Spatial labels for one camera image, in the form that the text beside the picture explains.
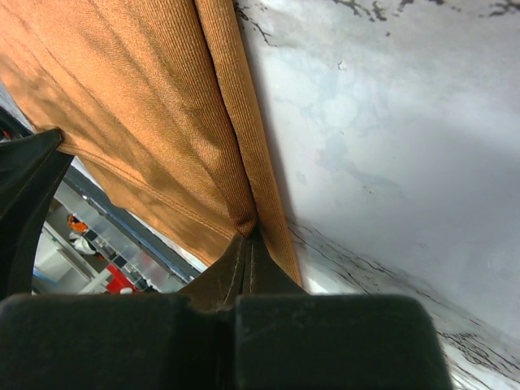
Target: corduroy fabric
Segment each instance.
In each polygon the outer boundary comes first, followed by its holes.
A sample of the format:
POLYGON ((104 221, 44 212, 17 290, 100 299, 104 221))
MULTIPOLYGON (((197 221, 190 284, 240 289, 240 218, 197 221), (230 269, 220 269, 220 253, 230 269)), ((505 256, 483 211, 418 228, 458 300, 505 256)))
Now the corduroy fabric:
POLYGON ((0 6, 0 78, 110 199, 211 264, 259 223, 297 262, 231 0, 0 6))

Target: marble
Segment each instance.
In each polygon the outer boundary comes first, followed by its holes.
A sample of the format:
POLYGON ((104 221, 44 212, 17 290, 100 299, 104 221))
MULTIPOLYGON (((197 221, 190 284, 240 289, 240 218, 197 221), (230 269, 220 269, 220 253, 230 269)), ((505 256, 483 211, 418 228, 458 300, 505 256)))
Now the marble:
POLYGON ((403 293, 457 388, 520 388, 520 2, 238 0, 315 293, 403 293))

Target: orange fabric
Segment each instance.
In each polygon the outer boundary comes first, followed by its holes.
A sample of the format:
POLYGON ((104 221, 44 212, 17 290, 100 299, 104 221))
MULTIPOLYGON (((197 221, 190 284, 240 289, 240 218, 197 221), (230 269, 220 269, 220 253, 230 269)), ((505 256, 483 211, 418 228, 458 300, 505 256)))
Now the orange fabric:
POLYGON ((67 222, 68 222, 68 227, 70 229, 72 229, 74 232, 83 233, 89 228, 83 222, 78 221, 76 218, 74 218, 74 215, 72 215, 72 214, 70 214, 68 216, 67 222))
POLYGON ((259 222, 300 281, 231 0, 4 2, 0 78, 117 205, 211 264, 259 222))

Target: red object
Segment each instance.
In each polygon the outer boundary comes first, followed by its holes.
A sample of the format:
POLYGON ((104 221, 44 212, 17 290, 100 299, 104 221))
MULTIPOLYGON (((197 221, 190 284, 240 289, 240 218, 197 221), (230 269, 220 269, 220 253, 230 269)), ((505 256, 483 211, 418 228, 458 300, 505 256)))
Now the red object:
POLYGON ((114 276, 114 279, 106 286, 106 289, 112 294, 119 294, 121 288, 129 287, 133 291, 137 291, 133 284, 127 279, 127 277, 117 269, 116 266, 110 264, 107 268, 108 271, 114 276))

